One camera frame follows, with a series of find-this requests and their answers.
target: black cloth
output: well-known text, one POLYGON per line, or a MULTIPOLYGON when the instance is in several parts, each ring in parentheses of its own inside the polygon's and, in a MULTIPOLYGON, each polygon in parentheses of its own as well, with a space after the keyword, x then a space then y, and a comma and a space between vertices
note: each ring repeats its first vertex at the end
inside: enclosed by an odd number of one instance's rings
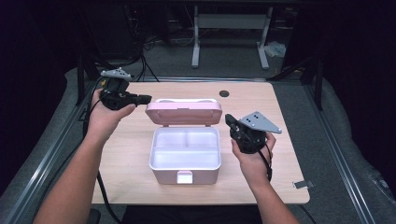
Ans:
POLYGON ((257 205, 129 205, 124 224, 257 224, 257 205))

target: wooden tabletop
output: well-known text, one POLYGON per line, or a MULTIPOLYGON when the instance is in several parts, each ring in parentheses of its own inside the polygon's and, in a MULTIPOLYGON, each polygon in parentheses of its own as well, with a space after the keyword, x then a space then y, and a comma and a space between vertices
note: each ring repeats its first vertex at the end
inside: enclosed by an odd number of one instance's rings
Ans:
MULTIPOLYGON (((265 82, 141 82, 131 83, 128 92, 148 94, 152 102, 161 98, 216 99, 223 115, 240 119, 260 111, 282 129, 276 134, 271 184, 284 203, 307 203, 307 189, 295 189, 292 182, 304 180, 290 141, 288 128, 270 83, 265 82), (221 97, 220 91, 230 93, 221 97)), ((152 123, 140 105, 124 118, 107 141, 100 172, 110 203, 118 204, 254 204, 256 203, 239 162, 231 150, 230 128, 224 116, 213 127, 219 130, 221 166, 214 185, 161 185, 149 168, 149 154, 154 131, 152 123)), ((103 203, 96 184, 92 203, 103 203)))

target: open box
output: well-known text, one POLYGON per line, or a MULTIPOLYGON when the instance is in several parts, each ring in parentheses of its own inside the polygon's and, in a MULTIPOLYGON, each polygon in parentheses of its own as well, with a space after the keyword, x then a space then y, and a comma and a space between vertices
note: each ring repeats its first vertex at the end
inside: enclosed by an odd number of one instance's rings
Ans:
POLYGON ((221 166, 219 131, 211 125, 219 123, 220 104, 213 99, 160 99, 148 104, 146 113, 163 126, 154 132, 149 157, 158 182, 216 183, 221 166))

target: metal frame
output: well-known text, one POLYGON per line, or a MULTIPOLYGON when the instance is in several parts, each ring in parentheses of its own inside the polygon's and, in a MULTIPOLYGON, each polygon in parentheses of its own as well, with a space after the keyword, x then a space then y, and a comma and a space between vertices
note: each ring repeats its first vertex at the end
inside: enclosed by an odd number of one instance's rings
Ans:
POLYGON ((198 68, 199 64, 199 29, 222 28, 222 29, 262 29, 260 42, 257 42, 262 69, 268 70, 269 65, 264 51, 265 39, 271 22, 273 9, 268 8, 265 15, 229 15, 229 14, 199 14, 198 6, 194 7, 194 49, 192 53, 192 68, 198 68))
POLYGON ((332 128, 329 122, 326 119, 322 110, 319 110, 317 104, 315 102, 315 93, 312 90, 312 87, 309 85, 303 85, 305 93, 308 95, 308 100, 310 101, 314 111, 319 119, 319 122, 326 133, 326 136, 330 143, 330 152, 332 153, 332 158, 334 159, 335 165, 337 166, 338 172, 340 173, 341 178, 344 181, 346 186, 346 190, 350 196, 353 205, 355 206, 356 212, 358 213, 359 218, 361 219, 361 223, 375 223, 373 215, 370 212, 370 209, 364 200, 363 195, 361 194, 361 189, 356 182, 356 179, 352 172, 349 169, 347 161, 344 157, 344 153, 335 139, 335 136, 332 132, 332 128))
MULTIPOLYGON (((93 88, 93 83, 89 86, 89 90, 93 88)), ((65 140, 69 135, 70 129, 72 128, 74 122, 79 119, 79 116, 83 112, 85 105, 87 104, 88 97, 85 97, 79 106, 76 106, 71 112, 66 124, 61 130, 58 138, 51 145, 43 160, 38 165, 35 173, 30 179, 29 183, 23 190, 20 198, 15 203, 14 207, 10 210, 6 223, 21 223, 24 216, 28 212, 30 206, 32 205, 35 196, 40 191, 41 186, 44 184, 50 170, 59 155, 61 154, 62 148, 64 147, 65 140)))

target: box latch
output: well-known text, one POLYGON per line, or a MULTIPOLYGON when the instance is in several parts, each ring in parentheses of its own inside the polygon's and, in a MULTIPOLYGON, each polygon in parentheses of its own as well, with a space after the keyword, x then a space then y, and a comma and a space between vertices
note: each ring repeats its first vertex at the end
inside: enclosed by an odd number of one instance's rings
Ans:
POLYGON ((192 184, 192 172, 191 171, 178 171, 177 172, 177 183, 178 184, 192 184))

